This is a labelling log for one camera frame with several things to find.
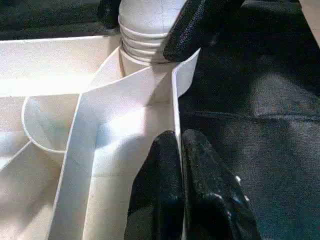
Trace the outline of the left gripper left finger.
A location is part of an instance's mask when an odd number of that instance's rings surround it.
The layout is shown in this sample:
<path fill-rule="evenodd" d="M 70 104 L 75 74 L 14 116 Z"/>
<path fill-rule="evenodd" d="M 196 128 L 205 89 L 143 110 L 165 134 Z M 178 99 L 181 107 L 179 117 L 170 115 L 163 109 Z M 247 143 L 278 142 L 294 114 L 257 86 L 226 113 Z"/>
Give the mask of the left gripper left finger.
<path fill-rule="evenodd" d="M 167 130 L 154 139 L 133 181 L 124 239 L 180 240 L 184 208 L 178 143 Z"/>

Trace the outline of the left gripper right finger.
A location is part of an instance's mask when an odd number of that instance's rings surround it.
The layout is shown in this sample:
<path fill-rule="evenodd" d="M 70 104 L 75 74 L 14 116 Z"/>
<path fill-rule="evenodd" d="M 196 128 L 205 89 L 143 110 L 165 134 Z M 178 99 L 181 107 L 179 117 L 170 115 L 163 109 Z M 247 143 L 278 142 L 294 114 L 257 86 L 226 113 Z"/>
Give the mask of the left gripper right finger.
<path fill-rule="evenodd" d="M 240 183 L 207 137 L 187 129 L 181 140 L 187 239 L 261 239 Z"/>

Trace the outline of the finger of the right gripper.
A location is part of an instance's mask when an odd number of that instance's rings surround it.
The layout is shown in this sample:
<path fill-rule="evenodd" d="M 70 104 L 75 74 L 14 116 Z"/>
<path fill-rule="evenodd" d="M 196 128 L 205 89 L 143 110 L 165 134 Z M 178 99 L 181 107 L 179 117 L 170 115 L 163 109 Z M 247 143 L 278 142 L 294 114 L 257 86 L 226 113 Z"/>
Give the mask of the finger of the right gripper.
<path fill-rule="evenodd" d="M 108 32 L 119 28 L 118 16 L 121 0 L 101 0 L 97 9 L 97 17 Z"/>
<path fill-rule="evenodd" d="M 182 62 L 222 31 L 242 0 L 188 0 L 181 9 L 163 50 L 167 61 Z"/>

